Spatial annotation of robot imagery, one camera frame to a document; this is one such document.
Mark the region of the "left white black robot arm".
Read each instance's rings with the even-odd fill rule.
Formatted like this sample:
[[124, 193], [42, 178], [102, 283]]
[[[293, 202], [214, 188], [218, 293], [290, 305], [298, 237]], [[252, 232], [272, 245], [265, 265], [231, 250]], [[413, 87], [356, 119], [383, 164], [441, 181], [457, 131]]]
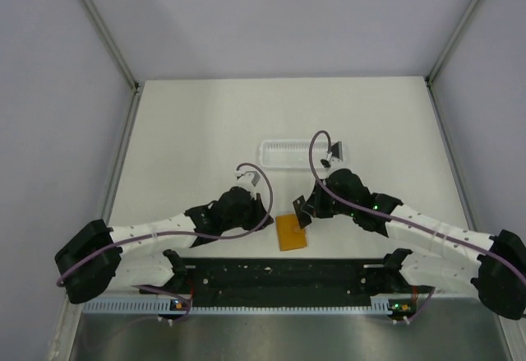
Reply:
[[187, 286], [183, 249], [232, 240], [232, 229], [246, 237], [273, 222], [261, 195], [238, 186], [165, 220], [113, 227], [93, 220], [55, 255], [57, 285], [73, 304], [130, 288], [178, 296]]

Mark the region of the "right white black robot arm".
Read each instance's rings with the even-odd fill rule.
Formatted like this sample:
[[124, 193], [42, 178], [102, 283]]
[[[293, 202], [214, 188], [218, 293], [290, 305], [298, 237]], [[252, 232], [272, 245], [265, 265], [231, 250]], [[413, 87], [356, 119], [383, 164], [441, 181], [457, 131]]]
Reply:
[[513, 232], [485, 234], [432, 219], [370, 192], [347, 168], [316, 180], [298, 205], [305, 221], [345, 215], [367, 232], [406, 243], [384, 259], [383, 279], [395, 292], [422, 285], [471, 296], [510, 320], [525, 315], [525, 244]]

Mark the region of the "orange leather card holder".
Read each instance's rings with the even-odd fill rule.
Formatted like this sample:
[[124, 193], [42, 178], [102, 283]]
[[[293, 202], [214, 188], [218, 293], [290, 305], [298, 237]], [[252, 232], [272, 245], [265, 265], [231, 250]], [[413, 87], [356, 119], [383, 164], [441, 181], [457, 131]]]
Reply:
[[300, 227], [295, 214], [279, 215], [275, 218], [279, 250], [288, 252], [307, 247], [306, 230]]

